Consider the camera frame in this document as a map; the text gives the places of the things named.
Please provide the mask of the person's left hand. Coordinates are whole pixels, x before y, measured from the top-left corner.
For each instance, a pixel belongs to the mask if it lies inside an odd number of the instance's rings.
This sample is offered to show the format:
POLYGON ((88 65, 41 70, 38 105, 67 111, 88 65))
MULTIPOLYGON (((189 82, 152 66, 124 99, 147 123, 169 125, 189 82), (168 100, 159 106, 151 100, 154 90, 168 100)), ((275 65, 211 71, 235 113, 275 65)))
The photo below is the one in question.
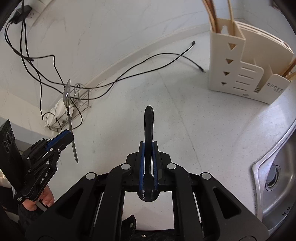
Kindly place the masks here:
POLYGON ((41 193, 41 195, 37 201, 30 201, 29 199, 26 199, 22 203, 22 205, 28 211, 35 211, 37 209, 37 203, 40 200, 42 201, 43 205, 47 206, 47 207, 50 207, 51 205, 54 204, 55 199, 54 199, 53 193, 48 185, 44 188, 43 192, 41 193))

